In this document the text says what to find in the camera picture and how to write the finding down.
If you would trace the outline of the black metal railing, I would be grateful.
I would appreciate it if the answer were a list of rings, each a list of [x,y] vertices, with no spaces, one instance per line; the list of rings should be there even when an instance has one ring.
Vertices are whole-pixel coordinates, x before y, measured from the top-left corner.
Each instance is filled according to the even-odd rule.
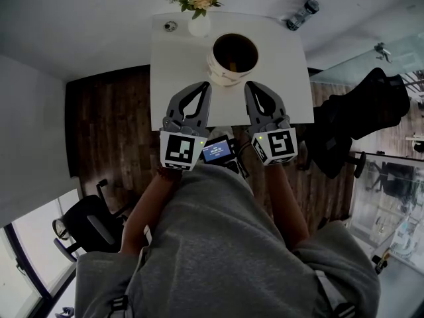
[[[404,73],[401,77],[408,91],[424,97],[424,70]]]

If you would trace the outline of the black high-back office chair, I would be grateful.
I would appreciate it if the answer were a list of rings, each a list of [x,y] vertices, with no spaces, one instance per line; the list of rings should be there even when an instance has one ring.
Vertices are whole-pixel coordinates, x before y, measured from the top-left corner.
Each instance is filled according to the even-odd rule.
[[[399,125],[410,108],[409,96],[402,77],[387,76],[374,68],[352,91],[331,95],[313,108],[313,124],[306,126],[299,142],[307,149],[306,162],[300,170],[308,170],[314,162],[328,177],[335,178],[346,164],[356,166],[359,178],[366,163],[366,153],[359,158],[350,155],[353,140],[376,131]]]

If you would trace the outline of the glass panel white frame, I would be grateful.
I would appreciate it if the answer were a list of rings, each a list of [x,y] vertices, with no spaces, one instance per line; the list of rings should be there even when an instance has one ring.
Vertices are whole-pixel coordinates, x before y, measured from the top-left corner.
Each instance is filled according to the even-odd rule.
[[[390,255],[424,271],[424,160],[368,155],[349,215],[369,257]]]

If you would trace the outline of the small black screen device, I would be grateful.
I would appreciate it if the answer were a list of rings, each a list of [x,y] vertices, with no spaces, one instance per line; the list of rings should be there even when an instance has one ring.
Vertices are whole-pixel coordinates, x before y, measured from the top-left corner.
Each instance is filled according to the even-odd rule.
[[[200,159],[203,160],[205,164],[217,166],[224,166],[234,158],[236,158],[236,156],[227,135],[208,140],[200,155]]]

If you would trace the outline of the glass door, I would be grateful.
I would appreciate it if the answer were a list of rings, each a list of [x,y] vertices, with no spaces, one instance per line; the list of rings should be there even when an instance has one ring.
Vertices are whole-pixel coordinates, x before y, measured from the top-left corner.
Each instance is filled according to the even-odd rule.
[[[314,83],[358,85],[373,69],[381,68],[387,76],[424,70],[424,32],[385,44],[392,63],[377,59],[374,48],[310,77]]]

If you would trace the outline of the white vase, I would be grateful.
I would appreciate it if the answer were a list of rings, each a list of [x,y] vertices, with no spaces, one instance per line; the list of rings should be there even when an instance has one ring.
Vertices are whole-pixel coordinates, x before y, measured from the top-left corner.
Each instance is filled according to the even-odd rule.
[[[199,16],[196,19],[190,19],[188,22],[188,31],[195,37],[206,37],[211,30],[211,21],[209,15]]]

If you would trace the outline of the person's right forearm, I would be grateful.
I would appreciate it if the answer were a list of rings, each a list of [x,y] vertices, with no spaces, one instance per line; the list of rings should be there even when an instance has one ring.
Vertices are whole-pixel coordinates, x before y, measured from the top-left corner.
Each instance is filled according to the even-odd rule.
[[[309,238],[307,222],[296,201],[284,167],[266,166],[264,173],[274,223],[287,248],[293,250],[301,241]]]

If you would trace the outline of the white patterned storage bucket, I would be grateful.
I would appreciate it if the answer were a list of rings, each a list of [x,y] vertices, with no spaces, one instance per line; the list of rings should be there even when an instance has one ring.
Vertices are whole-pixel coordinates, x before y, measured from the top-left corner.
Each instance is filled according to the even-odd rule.
[[[251,39],[237,33],[218,37],[207,55],[209,77],[217,85],[232,87],[241,82],[258,64],[258,49]],[[234,62],[237,72],[229,70]]]

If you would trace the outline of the grey sweatshirt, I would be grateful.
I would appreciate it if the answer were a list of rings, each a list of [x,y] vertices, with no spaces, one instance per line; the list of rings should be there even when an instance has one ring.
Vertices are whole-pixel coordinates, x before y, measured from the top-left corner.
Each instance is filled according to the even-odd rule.
[[[139,254],[78,258],[76,318],[376,318],[380,282],[344,223],[289,250],[236,173],[182,172]]]

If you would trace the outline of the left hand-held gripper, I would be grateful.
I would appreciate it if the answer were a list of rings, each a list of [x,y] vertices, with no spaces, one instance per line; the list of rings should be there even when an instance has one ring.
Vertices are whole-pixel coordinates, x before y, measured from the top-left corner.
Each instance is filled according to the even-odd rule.
[[[170,100],[160,129],[160,163],[163,167],[191,171],[195,167],[209,131],[207,121],[211,102],[207,81],[191,84]]]

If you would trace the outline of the white table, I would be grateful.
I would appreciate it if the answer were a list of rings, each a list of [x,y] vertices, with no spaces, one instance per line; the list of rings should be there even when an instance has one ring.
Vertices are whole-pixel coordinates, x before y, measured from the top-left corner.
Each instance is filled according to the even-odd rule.
[[[211,83],[208,126],[247,125],[244,84],[257,81],[276,92],[284,102],[292,124],[313,123],[313,102],[305,54],[300,37],[275,20],[240,13],[210,12],[211,30],[206,37],[188,31],[189,13],[155,15],[152,19],[150,61],[151,127],[157,131],[171,98],[183,88],[209,80],[207,55],[214,41],[226,33],[238,33],[258,48],[258,64],[233,87]],[[166,32],[168,21],[178,28]]]

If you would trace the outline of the window with black frame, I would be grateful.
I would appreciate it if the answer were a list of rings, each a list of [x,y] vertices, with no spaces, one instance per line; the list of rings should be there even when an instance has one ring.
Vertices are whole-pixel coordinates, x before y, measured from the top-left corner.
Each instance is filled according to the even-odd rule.
[[[54,245],[60,230],[53,228],[53,221],[79,200],[78,191],[73,189],[11,223],[17,247],[34,272],[35,281],[19,261],[6,230],[0,229],[0,318],[27,318],[36,305],[42,303],[37,284],[43,293],[52,299],[58,298],[47,318],[56,318],[63,313],[63,308],[75,305],[75,280],[62,294],[58,293],[70,275],[72,263]]]

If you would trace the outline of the clear water bottle black cap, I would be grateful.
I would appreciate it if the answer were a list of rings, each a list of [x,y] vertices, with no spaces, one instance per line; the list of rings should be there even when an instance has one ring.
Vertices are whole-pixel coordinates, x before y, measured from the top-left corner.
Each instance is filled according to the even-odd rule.
[[[296,31],[301,25],[318,12],[319,3],[315,0],[307,0],[303,7],[287,20],[286,26],[290,30]]]

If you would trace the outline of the person's left forearm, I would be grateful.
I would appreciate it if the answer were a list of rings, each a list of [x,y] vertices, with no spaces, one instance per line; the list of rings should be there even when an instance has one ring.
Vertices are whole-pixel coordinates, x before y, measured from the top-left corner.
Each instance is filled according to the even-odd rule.
[[[153,233],[161,213],[171,200],[181,177],[181,170],[158,167],[156,175],[125,223],[120,253],[136,255],[144,246],[148,245],[144,229],[148,227]]]

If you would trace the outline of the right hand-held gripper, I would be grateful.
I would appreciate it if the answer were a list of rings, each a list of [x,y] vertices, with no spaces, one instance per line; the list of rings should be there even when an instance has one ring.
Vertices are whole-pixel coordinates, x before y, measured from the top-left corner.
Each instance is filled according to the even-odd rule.
[[[290,126],[282,98],[257,81],[244,85],[251,145],[264,166],[289,162],[298,154],[295,129]]]

